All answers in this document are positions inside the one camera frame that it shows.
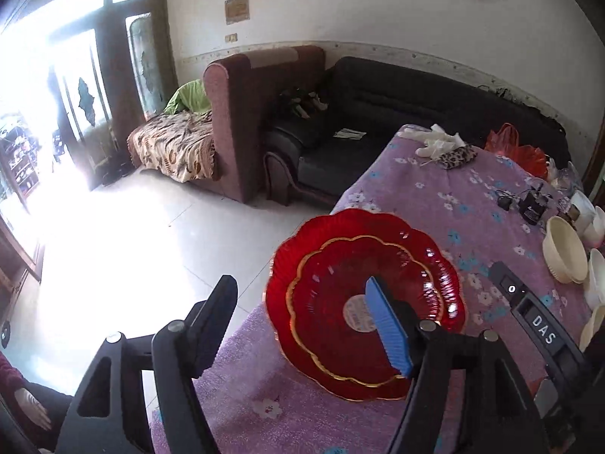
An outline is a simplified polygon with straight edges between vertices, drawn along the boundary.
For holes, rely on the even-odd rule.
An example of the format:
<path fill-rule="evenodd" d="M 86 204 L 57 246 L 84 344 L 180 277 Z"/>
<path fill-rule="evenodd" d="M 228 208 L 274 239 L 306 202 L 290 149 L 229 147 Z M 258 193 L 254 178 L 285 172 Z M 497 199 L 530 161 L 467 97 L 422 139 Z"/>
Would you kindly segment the person's hand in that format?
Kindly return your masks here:
<path fill-rule="evenodd" d="M 16 398 L 16 403 L 19 405 L 20 410 L 23 411 L 33 424 L 36 424 L 44 431 L 51 430 L 51 420 L 47 410 L 27 389 L 24 387 L 16 389 L 14 397 Z"/>

